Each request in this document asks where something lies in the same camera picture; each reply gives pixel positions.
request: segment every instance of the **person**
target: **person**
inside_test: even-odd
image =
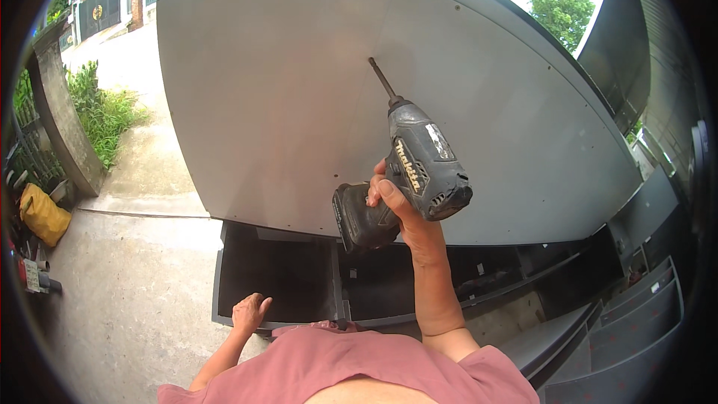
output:
[[[421,342],[322,322],[289,328],[264,353],[237,364],[272,301],[254,293],[234,306],[234,327],[189,390],[161,385],[159,404],[538,403],[507,356],[479,347],[466,329],[441,224],[423,220],[385,170],[384,160],[374,167],[367,205],[383,199],[401,220]]]

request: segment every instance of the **hand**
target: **hand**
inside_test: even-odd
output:
[[[271,301],[271,297],[265,299],[261,293],[252,293],[235,304],[232,308],[232,324],[234,325],[232,330],[246,334],[255,332],[264,320],[264,314],[269,309]]]
[[[408,202],[403,193],[394,183],[386,179],[386,159],[379,161],[374,167],[374,176],[369,186],[367,206],[376,206],[383,199],[394,214],[401,220],[399,229],[401,237],[411,248],[411,255],[415,262],[423,265],[436,259],[436,256],[446,256],[446,243],[442,225],[438,221],[426,221]]]

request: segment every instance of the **tools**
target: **tools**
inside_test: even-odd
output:
[[[386,178],[428,221],[444,220],[469,204],[469,177],[439,127],[414,103],[394,94],[381,70],[369,64],[389,94],[389,139]],[[347,253],[379,248],[399,234],[399,218],[383,201],[367,206],[369,183],[342,184],[332,205]]]

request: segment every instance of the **fingernail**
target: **fingernail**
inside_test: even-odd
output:
[[[392,192],[394,192],[394,187],[391,185],[390,180],[381,180],[379,182],[379,192],[381,192],[381,196],[390,196]]]

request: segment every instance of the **yellow bag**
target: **yellow bag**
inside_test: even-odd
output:
[[[35,184],[28,183],[20,197],[20,219],[50,247],[58,244],[72,216]]]

